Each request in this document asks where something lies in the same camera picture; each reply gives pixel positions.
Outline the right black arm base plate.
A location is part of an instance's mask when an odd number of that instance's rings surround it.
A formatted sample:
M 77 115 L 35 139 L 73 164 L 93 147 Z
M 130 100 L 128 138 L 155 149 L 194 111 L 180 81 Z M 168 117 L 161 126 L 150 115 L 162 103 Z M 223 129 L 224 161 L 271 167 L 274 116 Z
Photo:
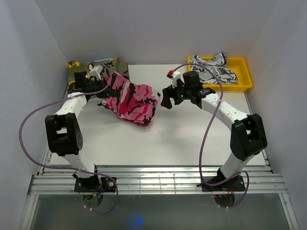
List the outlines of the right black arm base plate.
M 205 184 L 199 184 L 203 192 L 208 191 L 220 191 L 220 192 L 244 192 L 246 187 L 242 176 L 231 179 L 226 183 L 218 186 L 207 186 Z

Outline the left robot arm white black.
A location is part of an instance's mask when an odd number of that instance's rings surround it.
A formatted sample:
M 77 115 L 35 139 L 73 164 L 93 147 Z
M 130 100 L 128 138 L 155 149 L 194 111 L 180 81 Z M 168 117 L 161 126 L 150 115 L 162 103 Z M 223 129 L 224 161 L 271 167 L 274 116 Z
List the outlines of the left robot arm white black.
M 75 80 L 68 87 L 68 94 L 61 108 L 45 118 L 48 147 L 52 153 L 64 158 L 75 170 L 77 185 L 88 191 L 103 191 L 108 179 L 98 175 L 97 167 L 82 152 L 83 136 L 77 117 L 92 96 L 103 98 L 110 89 L 104 78 L 76 72 Z

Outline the pink camouflage trousers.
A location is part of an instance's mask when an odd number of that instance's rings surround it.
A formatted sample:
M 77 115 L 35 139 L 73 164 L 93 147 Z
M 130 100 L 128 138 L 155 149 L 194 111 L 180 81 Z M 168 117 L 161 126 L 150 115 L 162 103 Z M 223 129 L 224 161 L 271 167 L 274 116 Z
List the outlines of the pink camouflage trousers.
M 121 120 L 146 127 L 153 120 L 161 94 L 146 84 L 135 84 L 114 72 L 104 77 L 108 88 L 99 106 L 111 110 Z

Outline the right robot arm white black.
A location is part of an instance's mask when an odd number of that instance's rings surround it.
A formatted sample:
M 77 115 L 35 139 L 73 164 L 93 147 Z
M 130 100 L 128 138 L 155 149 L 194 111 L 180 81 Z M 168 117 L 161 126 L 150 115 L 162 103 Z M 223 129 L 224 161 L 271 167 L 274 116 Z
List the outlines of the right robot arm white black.
M 203 86 L 195 71 L 180 74 L 171 70 L 167 77 L 172 80 L 172 84 L 163 89 L 162 107 L 171 109 L 173 105 L 189 100 L 200 109 L 212 114 L 210 124 L 217 118 L 229 128 L 231 153 L 228 159 L 218 169 L 215 177 L 208 181 L 201 178 L 202 187 L 228 190 L 234 185 L 245 165 L 267 147 L 261 116 L 249 115 L 223 101 L 222 94 Z

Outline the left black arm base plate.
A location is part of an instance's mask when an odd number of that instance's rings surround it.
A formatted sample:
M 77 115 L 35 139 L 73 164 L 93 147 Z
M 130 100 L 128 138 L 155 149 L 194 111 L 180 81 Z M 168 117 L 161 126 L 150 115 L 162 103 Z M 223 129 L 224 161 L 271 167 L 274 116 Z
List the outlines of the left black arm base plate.
M 100 186 L 97 189 L 89 189 L 86 186 L 82 186 L 79 179 L 76 179 L 73 191 L 77 193 L 98 193 L 101 191 L 112 193 L 116 191 L 116 187 L 115 183 L 107 177 L 100 178 Z

